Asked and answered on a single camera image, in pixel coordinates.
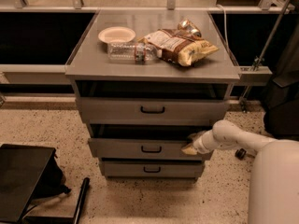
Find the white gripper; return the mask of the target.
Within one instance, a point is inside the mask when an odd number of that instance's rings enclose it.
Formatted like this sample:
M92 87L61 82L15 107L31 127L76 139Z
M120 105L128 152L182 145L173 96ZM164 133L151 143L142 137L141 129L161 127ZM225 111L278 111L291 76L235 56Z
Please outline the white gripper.
M212 131L192 133L188 135L192 144L183 147L181 151L186 155L196 155L197 152L206 154L215 149L215 142Z

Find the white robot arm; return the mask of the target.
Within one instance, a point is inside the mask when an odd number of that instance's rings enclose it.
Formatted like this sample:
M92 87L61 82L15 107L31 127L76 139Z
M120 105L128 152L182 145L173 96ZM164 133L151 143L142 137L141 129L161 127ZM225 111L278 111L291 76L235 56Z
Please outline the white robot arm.
M181 151L207 154L241 147L255 153L249 182L248 224L299 224L299 142L246 132L228 120L193 133Z

